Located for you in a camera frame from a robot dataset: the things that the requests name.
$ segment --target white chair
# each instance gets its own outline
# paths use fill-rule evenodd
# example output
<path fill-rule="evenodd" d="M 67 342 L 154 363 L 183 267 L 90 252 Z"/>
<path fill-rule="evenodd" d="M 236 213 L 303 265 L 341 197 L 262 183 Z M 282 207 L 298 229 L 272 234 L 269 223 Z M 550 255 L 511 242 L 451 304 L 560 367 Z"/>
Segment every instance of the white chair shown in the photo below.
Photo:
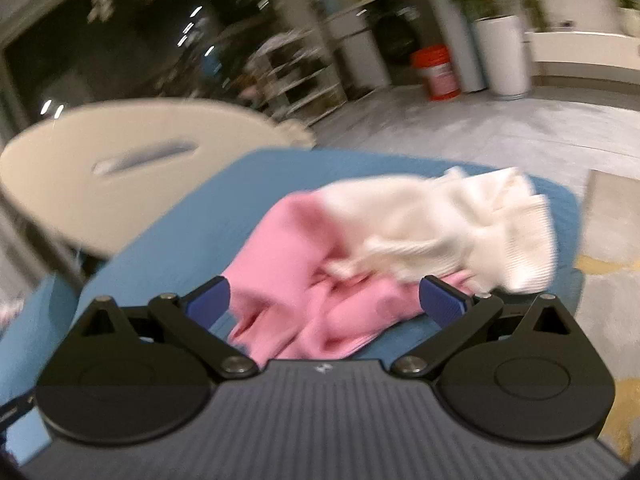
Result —
<path fill-rule="evenodd" d="M 15 137 L 0 182 L 36 224 L 108 257 L 245 153 L 290 144 L 268 118 L 221 102 L 105 102 Z"/>

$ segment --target white pot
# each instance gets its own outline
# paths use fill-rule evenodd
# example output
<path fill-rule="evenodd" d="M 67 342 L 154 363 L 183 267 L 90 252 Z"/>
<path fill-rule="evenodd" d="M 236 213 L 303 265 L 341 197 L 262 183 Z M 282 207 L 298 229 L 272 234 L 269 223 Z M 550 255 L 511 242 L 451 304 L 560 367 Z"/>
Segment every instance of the white pot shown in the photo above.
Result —
<path fill-rule="evenodd" d="M 640 37 L 640 10 L 618 8 L 618 15 L 624 33 Z"/>
<path fill-rule="evenodd" d="M 474 28 L 491 91 L 505 99 L 523 97 L 531 88 L 531 79 L 519 18 L 476 20 Z"/>

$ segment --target blue gripper pad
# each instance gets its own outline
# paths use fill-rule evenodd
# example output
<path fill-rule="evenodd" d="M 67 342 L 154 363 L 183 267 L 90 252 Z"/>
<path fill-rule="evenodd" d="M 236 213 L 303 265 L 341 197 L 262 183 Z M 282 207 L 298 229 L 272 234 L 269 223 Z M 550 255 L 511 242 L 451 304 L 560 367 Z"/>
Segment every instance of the blue gripper pad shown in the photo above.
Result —
<path fill-rule="evenodd" d="M 185 314 L 208 330 L 229 308 L 231 290 L 227 280 L 206 283 L 183 299 Z"/>
<path fill-rule="evenodd" d="M 472 298 L 435 276 L 420 280 L 418 294 L 420 307 L 440 328 L 458 320 L 473 305 Z"/>

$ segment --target pink towel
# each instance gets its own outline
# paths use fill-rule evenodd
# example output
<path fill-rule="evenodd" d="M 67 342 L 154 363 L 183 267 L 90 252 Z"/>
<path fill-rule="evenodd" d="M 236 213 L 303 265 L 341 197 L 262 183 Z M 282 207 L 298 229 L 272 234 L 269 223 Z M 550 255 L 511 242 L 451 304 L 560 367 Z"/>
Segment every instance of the pink towel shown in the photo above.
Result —
<path fill-rule="evenodd" d="M 238 324 L 229 341 L 268 359 L 340 359 L 398 321 L 422 313 L 417 283 L 390 276 L 339 282 L 322 271 L 345 257 L 340 226 L 313 192 L 290 194 L 256 226 L 224 276 Z M 468 272 L 445 281 L 461 290 Z"/>

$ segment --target blue tabletop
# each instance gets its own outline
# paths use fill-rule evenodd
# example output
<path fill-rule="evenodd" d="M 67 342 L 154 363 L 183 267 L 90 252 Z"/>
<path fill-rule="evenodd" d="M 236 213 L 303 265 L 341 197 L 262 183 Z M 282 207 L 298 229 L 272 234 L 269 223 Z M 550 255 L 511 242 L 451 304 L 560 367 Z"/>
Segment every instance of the blue tabletop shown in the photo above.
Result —
<path fill-rule="evenodd" d="M 239 159 L 184 198 L 84 288 L 76 318 L 98 295 L 120 305 L 146 304 L 161 292 L 185 294 L 221 273 L 266 211 L 286 194 L 317 189 L 335 180 L 381 174 L 441 176 L 452 166 L 468 174 L 495 168 L 448 160 L 339 150 L 260 150 Z M 558 238 L 558 272 L 550 290 L 562 296 L 577 251 L 580 215 L 566 188 L 533 178 L 549 198 Z M 212 332 L 226 337 L 234 320 L 223 316 Z M 426 339 L 437 327 L 425 316 L 402 323 L 358 355 L 385 363 Z"/>

